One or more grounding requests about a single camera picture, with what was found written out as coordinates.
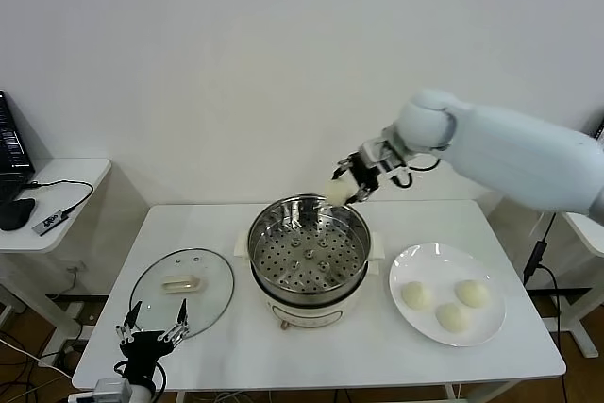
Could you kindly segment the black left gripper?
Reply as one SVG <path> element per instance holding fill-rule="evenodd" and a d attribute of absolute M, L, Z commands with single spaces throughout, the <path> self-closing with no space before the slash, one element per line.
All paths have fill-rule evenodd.
<path fill-rule="evenodd" d="M 161 333 L 160 331 L 134 332 L 141 301 L 138 301 L 126 314 L 124 322 L 115 327 L 120 340 L 120 350 L 126 357 L 124 377 L 130 383 L 149 383 L 155 373 L 159 359 L 171 354 L 173 342 L 183 341 L 189 333 L 187 299 L 181 302 L 175 324 Z"/>

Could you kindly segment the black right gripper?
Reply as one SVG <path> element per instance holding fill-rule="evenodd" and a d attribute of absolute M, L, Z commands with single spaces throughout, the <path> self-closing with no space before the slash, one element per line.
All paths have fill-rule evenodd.
<path fill-rule="evenodd" d="M 369 167 L 362 159 L 360 152 L 354 152 L 337 163 L 333 172 L 334 177 L 341 177 L 346 172 L 353 175 L 358 189 L 347 198 L 348 204 L 363 203 L 379 188 L 377 167 Z"/>

